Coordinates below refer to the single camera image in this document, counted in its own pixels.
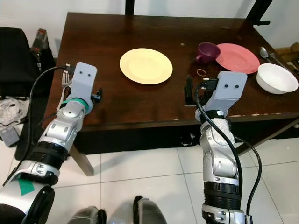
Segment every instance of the white rope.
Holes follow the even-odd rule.
[[[0,130],[15,126],[26,117],[29,106],[28,100],[8,98],[0,100]]]

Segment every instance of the bowl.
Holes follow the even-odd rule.
[[[266,91],[273,94],[284,94],[298,89],[296,77],[276,64],[262,64],[258,67],[257,83]]]

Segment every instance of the white tile floor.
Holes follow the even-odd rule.
[[[257,149],[263,179],[254,196],[255,224],[299,223],[299,138],[270,140]],[[0,182],[17,161],[15,148],[0,142]],[[89,155],[95,176],[86,177],[72,158],[61,168],[55,201],[47,224],[66,224],[89,205],[105,209],[109,224],[132,224],[132,203],[137,195],[155,201],[168,224],[202,224],[204,201],[200,146]],[[256,178],[254,154],[241,156],[244,175],[242,209]]]

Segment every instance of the purple mug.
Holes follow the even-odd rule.
[[[215,44],[203,42],[198,45],[196,61],[200,64],[207,64],[216,60],[220,53],[220,48],[218,48]]]

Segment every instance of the red plate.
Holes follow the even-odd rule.
[[[240,71],[246,74],[254,73],[260,66],[258,58],[248,49],[233,43],[217,45],[221,54],[216,61],[230,71]]]

